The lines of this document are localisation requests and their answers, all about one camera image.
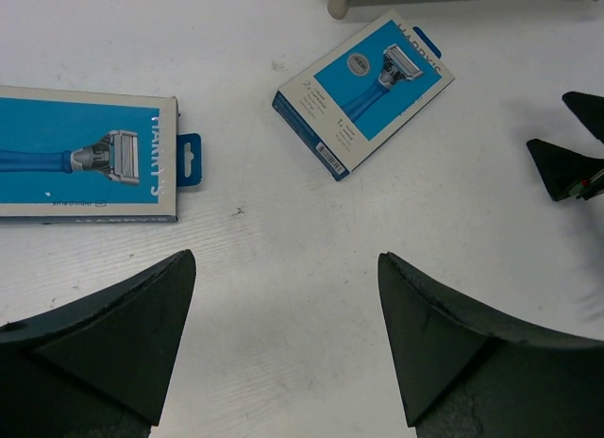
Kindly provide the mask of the blue razor box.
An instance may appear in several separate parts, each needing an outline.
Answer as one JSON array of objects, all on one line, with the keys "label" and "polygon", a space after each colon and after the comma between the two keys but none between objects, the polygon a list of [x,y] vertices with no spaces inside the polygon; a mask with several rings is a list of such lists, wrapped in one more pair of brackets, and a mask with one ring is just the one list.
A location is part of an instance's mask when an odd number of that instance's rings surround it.
[{"label": "blue razor box", "polygon": [[174,97],[1,89],[5,222],[166,223],[203,178]]},{"label": "blue razor box", "polygon": [[453,82],[441,56],[391,10],[279,87],[272,106],[341,181]]}]

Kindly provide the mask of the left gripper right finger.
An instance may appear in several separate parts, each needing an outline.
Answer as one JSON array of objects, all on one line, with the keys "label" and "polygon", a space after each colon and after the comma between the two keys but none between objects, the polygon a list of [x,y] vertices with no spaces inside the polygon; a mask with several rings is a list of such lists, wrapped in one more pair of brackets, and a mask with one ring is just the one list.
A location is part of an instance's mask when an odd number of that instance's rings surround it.
[{"label": "left gripper right finger", "polygon": [[512,317],[380,255],[407,425],[420,437],[599,437],[603,344]]}]

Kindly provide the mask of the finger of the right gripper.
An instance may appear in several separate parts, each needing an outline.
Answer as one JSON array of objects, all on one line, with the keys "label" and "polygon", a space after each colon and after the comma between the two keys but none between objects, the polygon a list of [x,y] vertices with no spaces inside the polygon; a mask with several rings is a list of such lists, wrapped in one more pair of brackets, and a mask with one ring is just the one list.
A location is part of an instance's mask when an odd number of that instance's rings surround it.
[{"label": "finger of the right gripper", "polygon": [[567,92],[562,95],[562,101],[597,140],[603,140],[603,96],[588,93]]}]

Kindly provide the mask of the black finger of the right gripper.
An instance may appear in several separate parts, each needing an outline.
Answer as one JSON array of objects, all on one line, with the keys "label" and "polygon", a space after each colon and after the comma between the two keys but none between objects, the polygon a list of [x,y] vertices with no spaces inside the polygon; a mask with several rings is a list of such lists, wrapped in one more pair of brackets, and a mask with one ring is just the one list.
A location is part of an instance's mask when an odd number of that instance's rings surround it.
[{"label": "black finger of the right gripper", "polygon": [[539,139],[527,142],[550,198],[589,200],[603,194],[603,159],[587,157]]}]

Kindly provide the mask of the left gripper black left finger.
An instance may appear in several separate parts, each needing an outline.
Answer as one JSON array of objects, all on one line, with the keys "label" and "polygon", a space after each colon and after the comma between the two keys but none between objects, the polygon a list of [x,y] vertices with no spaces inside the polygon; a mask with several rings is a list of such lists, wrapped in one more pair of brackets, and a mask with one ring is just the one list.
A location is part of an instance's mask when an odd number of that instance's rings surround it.
[{"label": "left gripper black left finger", "polygon": [[147,437],[159,424],[193,297],[189,249],[1,327],[4,437]]}]

